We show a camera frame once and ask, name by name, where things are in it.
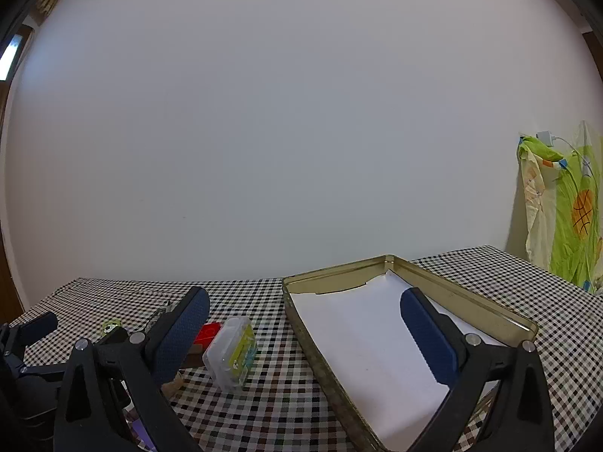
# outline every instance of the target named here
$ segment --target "black and white checkered cloth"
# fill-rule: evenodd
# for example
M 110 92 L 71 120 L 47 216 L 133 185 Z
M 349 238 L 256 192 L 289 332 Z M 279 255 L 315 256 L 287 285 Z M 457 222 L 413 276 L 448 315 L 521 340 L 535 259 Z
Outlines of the black and white checkered cloth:
M 556 449 L 569 450 L 603 399 L 603 300 L 490 246 L 414 261 L 471 291 L 533 319 L 549 383 Z M 203 369 L 183 371 L 172 405 L 206 451 L 352 451 L 354 448 L 314 380 L 283 309 L 280 279 L 235 282 L 123 282 L 77 279 L 28 310 L 18 322 L 54 311 L 58 330 L 26 351 L 29 365 L 66 361 L 80 336 L 96 341 L 101 324 L 119 318 L 143 329 L 153 311 L 190 287 L 210 295 L 210 321 L 247 315 L 260 353 L 240 397 L 219 391 Z M 467 448 L 481 423 L 467 427 Z

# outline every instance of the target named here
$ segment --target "paper sheet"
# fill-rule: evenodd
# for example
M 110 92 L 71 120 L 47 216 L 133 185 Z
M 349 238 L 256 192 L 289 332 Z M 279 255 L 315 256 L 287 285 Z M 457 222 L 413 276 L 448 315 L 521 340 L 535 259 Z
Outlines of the paper sheet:
M 409 287 L 388 271 L 356 289 L 291 294 L 352 402 L 384 445 L 396 451 L 410 447 L 448 392 L 435 381 L 400 316 L 400 296 Z M 501 345 L 432 303 L 464 334 L 477 333 L 485 342 Z

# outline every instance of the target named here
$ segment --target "metal tray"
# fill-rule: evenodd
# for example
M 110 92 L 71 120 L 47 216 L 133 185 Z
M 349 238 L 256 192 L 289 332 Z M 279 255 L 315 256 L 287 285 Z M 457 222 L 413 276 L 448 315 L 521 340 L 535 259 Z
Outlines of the metal tray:
M 418 287 L 471 326 L 510 347 L 518 346 L 523 340 L 534 341 L 539 330 L 533 321 L 394 255 L 382 255 L 284 279 L 285 312 L 293 331 L 331 408 L 359 452 L 391 451 L 375 435 L 337 380 L 297 313 L 291 294 L 325 294 L 353 289 L 387 270 L 392 270 L 409 284 Z M 480 400 L 476 412 L 487 408 L 491 397 L 488 394 Z

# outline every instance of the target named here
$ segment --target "blue textured pad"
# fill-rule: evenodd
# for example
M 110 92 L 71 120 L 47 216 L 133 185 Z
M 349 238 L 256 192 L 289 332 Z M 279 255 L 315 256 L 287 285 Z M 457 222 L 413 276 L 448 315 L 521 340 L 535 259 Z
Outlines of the blue textured pad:
M 180 364 L 208 316 L 209 295 L 201 288 L 174 322 L 155 352 L 152 376 L 158 386 L 174 380 Z
M 400 298 L 400 314 L 435 380 L 452 387 L 458 377 L 458 359 L 453 347 L 410 290 Z

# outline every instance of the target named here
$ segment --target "orange basketball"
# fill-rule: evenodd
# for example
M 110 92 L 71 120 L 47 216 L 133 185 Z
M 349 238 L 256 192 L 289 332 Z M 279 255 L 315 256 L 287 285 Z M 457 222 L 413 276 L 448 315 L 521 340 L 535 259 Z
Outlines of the orange basketball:
M 589 235 L 590 222 L 593 218 L 593 194 L 592 190 L 581 191 L 572 208 L 572 223 L 578 237 L 583 240 Z

